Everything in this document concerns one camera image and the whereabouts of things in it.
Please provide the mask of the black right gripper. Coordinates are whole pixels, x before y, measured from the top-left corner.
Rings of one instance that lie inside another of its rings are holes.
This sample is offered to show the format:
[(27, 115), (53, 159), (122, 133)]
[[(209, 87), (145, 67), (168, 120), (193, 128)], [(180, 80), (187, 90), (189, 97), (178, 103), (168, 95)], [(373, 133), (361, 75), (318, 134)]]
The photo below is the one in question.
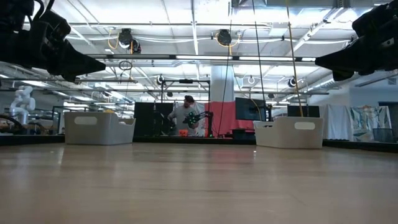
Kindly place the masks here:
[(354, 72), (398, 69), (398, 1), (381, 4), (353, 22), (358, 39), (345, 48), (315, 59), (332, 70), (334, 81), (350, 79)]

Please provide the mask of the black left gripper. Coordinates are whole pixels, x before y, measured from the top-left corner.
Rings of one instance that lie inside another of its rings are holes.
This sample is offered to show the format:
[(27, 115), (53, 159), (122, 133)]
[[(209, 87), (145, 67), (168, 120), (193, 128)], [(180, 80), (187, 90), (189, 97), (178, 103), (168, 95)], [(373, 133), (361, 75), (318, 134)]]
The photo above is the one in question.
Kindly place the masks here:
[(0, 61), (43, 68), (68, 82), (74, 82), (76, 75), (104, 70), (103, 62), (73, 48), (66, 40), (70, 32), (66, 19), (54, 12), (34, 18), (29, 30), (0, 25)]

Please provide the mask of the grey ceiling pipe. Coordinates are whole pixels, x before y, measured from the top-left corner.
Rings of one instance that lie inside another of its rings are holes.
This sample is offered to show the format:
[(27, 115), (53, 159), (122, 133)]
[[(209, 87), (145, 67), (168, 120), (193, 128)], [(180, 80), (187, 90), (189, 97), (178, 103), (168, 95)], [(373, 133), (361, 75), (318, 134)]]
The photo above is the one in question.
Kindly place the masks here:
[(105, 80), (105, 79), (77, 79), (74, 81), (67, 81), (64, 79), (49, 79), (49, 78), (42, 78), (42, 79), (33, 79), (33, 78), (4, 78), (0, 77), (0, 80), (4, 81), (18, 81), (18, 82), (24, 82), (24, 81), (35, 81), (35, 82), (71, 82), (71, 83), (81, 83), (81, 82), (114, 82), (114, 83), (138, 83), (137, 80), (131, 80), (131, 79), (114, 79), (114, 80)]

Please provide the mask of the white cloth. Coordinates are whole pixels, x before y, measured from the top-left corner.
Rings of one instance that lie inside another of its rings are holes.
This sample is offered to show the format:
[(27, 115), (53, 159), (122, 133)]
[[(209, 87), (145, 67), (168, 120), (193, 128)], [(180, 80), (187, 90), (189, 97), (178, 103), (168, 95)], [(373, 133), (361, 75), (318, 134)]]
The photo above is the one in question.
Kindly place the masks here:
[(344, 105), (320, 106), (320, 117), (323, 118), (324, 140), (353, 140), (349, 107)]

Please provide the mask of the patterned cloth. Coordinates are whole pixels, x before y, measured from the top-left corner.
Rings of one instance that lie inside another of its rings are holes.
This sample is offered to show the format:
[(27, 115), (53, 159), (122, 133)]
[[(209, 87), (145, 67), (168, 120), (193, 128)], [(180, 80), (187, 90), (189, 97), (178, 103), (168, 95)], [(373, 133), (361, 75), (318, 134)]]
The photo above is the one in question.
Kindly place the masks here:
[(349, 109), (352, 139), (355, 142), (374, 141), (373, 129), (391, 129), (387, 106), (360, 106)]

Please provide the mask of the black monitor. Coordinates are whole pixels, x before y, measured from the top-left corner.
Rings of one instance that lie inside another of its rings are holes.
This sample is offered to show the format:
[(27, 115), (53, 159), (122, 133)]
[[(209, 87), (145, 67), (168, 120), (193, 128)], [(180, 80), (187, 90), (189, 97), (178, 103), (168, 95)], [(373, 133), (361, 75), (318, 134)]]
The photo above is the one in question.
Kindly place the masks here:
[(320, 117), (320, 108), (318, 106), (288, 106), (287, 107), (287, 116), (290, 117), (311, 117), (311, 118), (319, 118)]
[(265, 121), (266, 104), (265, 101), (251, 98), (235, 98), (236, 119)]

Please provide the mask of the light grey plastic basket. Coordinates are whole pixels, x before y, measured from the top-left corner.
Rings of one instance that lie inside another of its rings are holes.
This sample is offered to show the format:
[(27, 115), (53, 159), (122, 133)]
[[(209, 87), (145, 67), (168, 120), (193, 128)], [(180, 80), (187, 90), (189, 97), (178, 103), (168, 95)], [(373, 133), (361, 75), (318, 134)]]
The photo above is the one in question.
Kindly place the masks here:
[(119, 118), (116, 113), (65, 112), (65, 143), (112, 146), (131, 144), (135, 118)]
[(254, 121), (256, 144), (281, 149), (321, 149), (323, 119), (278, 117), (274, 121)]

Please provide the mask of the black panel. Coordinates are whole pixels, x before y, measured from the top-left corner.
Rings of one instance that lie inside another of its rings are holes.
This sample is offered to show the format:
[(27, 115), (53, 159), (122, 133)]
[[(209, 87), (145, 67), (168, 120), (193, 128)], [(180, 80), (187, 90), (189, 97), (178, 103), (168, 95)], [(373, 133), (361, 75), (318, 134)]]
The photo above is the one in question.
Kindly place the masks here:
[(134, 136), (168, 136), (172, 130), (168, 115), (173, 109), (172, 103), (137, 102), (134, 108)]

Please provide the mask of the person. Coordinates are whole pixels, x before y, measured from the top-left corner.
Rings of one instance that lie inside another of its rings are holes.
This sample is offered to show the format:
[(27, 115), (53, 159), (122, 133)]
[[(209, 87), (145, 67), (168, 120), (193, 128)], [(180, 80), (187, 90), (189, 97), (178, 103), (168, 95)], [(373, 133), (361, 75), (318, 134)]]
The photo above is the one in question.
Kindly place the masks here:
[(180, 130), (187, 130), (187, 136), (196, 136), (196, 128), (198, 127), (198, 123), (195, 123), (191, 126), (189, 124), (184, 123), (185, 118), (190, 114), (196, 114), (197, 112), (193, 108), (195, 100), (192, 96), (186, 95), (184, 97), (184, 102), (182, 106), (175, 108), (169, 115), (168, 119), (170, 121), (175, 120), (175, 132), (176, 135), (179, 135)]

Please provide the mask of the red panel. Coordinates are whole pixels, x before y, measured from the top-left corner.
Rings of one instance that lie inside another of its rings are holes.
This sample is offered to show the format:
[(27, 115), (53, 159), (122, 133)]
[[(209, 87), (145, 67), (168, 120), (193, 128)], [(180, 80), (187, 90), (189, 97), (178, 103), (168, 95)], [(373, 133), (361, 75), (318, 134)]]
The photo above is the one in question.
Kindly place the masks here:
[(251, 120), (236, 119), (236, 103), (212, 101), (205, 103), (205, 110), (213, 112), (212, 131), (214, 136), (230, 133), (233, 129), (253, 129)]

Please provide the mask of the white building column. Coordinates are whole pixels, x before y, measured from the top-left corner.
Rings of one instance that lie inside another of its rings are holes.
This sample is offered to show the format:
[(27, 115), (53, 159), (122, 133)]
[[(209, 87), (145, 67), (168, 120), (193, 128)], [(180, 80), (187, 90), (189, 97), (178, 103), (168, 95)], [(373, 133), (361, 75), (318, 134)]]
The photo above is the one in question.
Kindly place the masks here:
[(210, 100), (234, 101), (234, 72), (232, 66), (213, 66), (210, 73)]

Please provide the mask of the silver ventilation duct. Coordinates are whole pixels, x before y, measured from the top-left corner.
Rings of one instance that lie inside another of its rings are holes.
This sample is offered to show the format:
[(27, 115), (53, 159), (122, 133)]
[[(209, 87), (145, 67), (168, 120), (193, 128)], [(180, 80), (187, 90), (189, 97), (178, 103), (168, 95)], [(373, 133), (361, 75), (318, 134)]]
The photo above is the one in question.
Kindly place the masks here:
[(351, 78), (343, 81), (334, 81), (332, 75), (329, 75), (309, 85), (308, 91), (339, 90), (346, 85), (361, 88), (380, 84), (382, 82), (388, 83), (388, 79), (392, 78), (396, 78), (396, 83), (398, 84), (398, 69), (391, 71), (378, 70), (370, 75), (365, 76), (360, 76), (355, 73)]

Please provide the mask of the black gantry frame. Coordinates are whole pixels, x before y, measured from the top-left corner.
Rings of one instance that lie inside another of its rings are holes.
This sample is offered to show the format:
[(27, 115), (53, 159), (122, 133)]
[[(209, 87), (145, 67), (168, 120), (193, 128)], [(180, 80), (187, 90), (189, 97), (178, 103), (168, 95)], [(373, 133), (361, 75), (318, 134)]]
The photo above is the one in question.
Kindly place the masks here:
[[(208, 88), (203, 87), (203, 89), (205, 91), (208, 92), (208, 108), (210, 108), (210, 81), (209, 80), (191, 80), (191, 79), (180, 79), (178, 80), (179, 83), (185, 83), (185, 84), (192, 84), (192, 83), (198, 83), (199, 85), (201, 85), (201, 83), (207, 83), (208, 84)], [(204, 137), (206, 138), (213, 138), (213, 130), (212, 130), (212, 125), (213, 125), (213, 116), (214, 113), (212, 111), (203, 111), (201, 113), (197, 112), (196, 114), (192, 114), (190, 113), (184, 120), (184, 123), (189, 124), (189, 126), (199, 123), (202, 119), (207, 118), (207, 130), (205, 131), (205, 135)]]

